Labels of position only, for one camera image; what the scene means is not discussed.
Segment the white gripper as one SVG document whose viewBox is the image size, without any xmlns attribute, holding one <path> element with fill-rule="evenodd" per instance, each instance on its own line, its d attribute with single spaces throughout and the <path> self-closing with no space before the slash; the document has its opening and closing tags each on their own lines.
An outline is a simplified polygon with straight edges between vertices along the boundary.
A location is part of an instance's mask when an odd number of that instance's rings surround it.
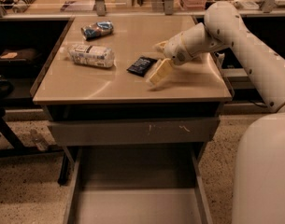
<svg viewBox="0 0 285 224">
<path fill-rule="evenodd" d="M 155 64 L 155 69 L 147 79 L 151 86 L 156 86 L 173 71 L 174 64 L 182 65 L 198 55 L 198 38 L 195 35 L 181 32 L 168 41 L 155 44 L 153 48 L 166 57 Z"/>
</svg>

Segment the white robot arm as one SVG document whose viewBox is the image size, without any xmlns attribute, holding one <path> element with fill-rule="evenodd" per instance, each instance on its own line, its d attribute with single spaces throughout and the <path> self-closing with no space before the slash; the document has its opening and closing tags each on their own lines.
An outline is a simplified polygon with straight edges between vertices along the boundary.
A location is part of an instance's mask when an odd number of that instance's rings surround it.
<svg viewBox="0 0 285 224">
<path fill-rule="evenodd" d="M 285 59 L 254 35 L 234 5 L 216 2 L 204 21 L 154 48 L 163 54 L 148 78 L 156 86 L 175 67 L 229 49 L 264 102 L 235 156 L 232 224 L 285 224 Z"/>
</svg>

